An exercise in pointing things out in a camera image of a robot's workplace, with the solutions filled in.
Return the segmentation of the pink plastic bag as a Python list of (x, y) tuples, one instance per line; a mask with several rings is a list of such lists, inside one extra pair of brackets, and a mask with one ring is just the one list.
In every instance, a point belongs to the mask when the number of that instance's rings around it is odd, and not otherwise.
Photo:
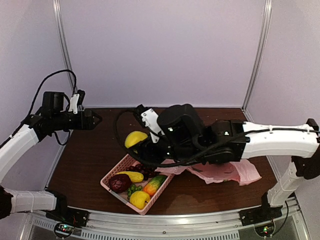
[(157, 167), (156, 171), (173, 175), (180, 175), (184, 171), (189, 171), (204, 180), (207, 185), (235, 181), (238, 182), (240, 186), (245, 186), (259, 181), (262, 178), (255, 165), (244, 158), (240, 161), (223, 164), (206, 163), (203, 165), (198, 163), (191, 166)]

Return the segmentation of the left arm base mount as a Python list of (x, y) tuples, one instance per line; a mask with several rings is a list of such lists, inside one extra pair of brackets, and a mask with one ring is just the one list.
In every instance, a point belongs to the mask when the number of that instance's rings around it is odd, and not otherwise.
[(59, 210), (45, 210), (48, 219), (56, 221), (53, 233), (58, 239), (65, 240), (72, 235), (78, 234), (82, 228), (87, 226), (89, 212), (73, 207), (67, 207), (66, 212)]

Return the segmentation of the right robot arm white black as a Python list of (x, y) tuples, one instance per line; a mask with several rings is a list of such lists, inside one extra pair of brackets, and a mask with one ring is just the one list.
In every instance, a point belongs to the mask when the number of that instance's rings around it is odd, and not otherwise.
[(205, 125), (190, 104), (173, 105), (160, 114), (139, 105), (134, 117), (150, 132), (136, 148), (141, 163), (164, 165), (165, 160), (172, 160), (176, 167), (290, 156), (285, 174), (264, 194), (263, 205), (256, 210), (261, 221), (268, 220), (303, 181), (320, 174), (320, 130), (311, 118), (298, 126), (241, 120), (217, 120)]

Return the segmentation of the yellow green pear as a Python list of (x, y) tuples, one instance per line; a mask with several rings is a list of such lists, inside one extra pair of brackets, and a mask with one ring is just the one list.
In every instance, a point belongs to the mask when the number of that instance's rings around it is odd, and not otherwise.
[(148, 138), (148, 135), (142, 131), (132, 131), (127, 135), (124, 141), (124, 147), (132, 150), (134, 153), (139, 152), (139, 143)]

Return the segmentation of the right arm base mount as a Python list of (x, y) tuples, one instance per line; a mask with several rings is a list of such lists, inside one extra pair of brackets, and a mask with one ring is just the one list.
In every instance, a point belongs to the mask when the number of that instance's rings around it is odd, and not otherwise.
[(282, 207), (272, 207), (267, 200), (263, 200), (260, 206), (239, 212), (242, 226), (254, 225), (255, 233), (262, 238), (271, 237), (276, 233), (274, 220), (282, 215)]

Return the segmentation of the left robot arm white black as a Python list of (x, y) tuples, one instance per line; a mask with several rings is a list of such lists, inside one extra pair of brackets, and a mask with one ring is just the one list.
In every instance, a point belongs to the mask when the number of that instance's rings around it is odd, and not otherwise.
[[(83, 109), (85, 97), (78, 90), (67, 97), (63, 92), (46, 91), (42, 104), (35, 113), (28, 113), (19, 127), (0, 145), (0, 179), (18, 162), (29, 157), (29, 151), (47, 137), (58, 137), (58, 132), (70, 134), (74, 130), (93, 130), (103, 118), (90, 109)], [(67, 198), (54, 190), (14, 190), (0, 187), (0, 217), (2, 219), (14, 213), (44, 211), (51, 218), (67, 222), (72, 218)]]

